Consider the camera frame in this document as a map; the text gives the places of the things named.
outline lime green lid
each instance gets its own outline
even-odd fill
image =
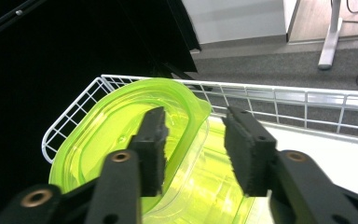
[[[136,81],[100,100],[62,143],[51,167],[49,183],[68,192],[97,177],[105,155],[125,149],[145,112],[158,106],[164,106],[170,130],[165,147],[164,193],[211,113],[209,103],[197,98],[185,85],[165,78]],[[201,148],[202,144],[200,141],[196,147]],[[143,198],[143,213],[159,200],[159,197]]]

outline gray carpet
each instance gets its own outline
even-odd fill
[[[241,55],[239,50],[246,48],[232,48],[234,57],[229,54],[216,57],[209,49],[199,55],[194,55],[198,74],[190,74],[198,80],[234,82],[248,84],[264,84],[274,86],[290,86],[318,89],[351,90],[358,91],[355,79],[358,74],[358,49],[338,49],[333,63],[333,68],[327,71],[318,70],[320,51],[307,50],[304,52],[266,53],[256,55]],[[263,105],[263,110],[273,110],[272,105]],[[301,106],[282,106],[280,111],[287,115],[298,115],[304,113]],[[339,110],[313,108],[309,111],[310,116],[322,120],[330,120],[339,116]],[[258,116],[258,119],[274,121],[273,118]],[[289,125],[303,126],[302,122],[295,120],[281,120]],[[358,112],[346,113],[344,122],[358,125]],[[321,124],[311,124],[309,128],[334,132],[335,129]],[[343,133],[358,135],[358,130],[343,129]]]

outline wooden floor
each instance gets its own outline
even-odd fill
[[[331,20],[330,0],[299,0],[293,29],[289,42],[317,41],[326,37]],[[358,10],[358,0],[349,0],[352,11]],[[358,13],[347,9],[347,0],[341,0],[339,13],[344,21],[358,21]],[[358,37],[358,24],[343,22],[339,33],[341,38]]]

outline wire rack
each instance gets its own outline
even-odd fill
[[[45,133],[42,153],[53,162],[60,145],[106,94],[150,77],[102,75],[69,105]],[[223,117],[229,105],[251,112],[256,119],[282,126],[345,134],[358,139],[358,91],[338,91],[176,80],[212,105],[212,116]]]

